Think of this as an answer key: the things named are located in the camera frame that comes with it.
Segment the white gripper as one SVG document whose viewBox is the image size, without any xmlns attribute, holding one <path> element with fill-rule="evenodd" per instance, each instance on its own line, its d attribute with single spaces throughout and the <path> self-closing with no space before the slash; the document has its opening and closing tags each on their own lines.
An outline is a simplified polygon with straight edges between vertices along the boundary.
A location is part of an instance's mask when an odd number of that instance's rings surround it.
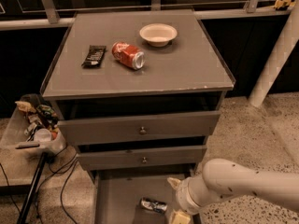
<svg viewBox="0 0 299 224">
<path fill-rule="evenodd" d="M 191 218 L 188 214 L 198 214 L 205 203 L 206 185 L 203 178 L 194 176 L 179 180 L 168 177 L 167 182 L 176 191 L 177 203 L 183 211 L 173 210 L 169 218 L 169 224 L 190 224 Z"/>
</svg>

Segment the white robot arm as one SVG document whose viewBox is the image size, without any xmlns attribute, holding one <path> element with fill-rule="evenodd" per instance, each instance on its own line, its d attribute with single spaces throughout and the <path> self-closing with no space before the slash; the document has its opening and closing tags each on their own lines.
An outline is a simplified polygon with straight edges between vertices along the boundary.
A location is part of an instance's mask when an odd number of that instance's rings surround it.
<svg viewBox="0 0 299 224">
<path fill-rule="evenodd" d="M 192 217 L 212 203 L 251 195 L 294 212 L 299 211 L 299 174 L 255 171 L 225 159 L 210 160 L 199 175 L 184 180 L 168 177 L 179 210 L 169 224 L 191 224 Z"/>
</svg>

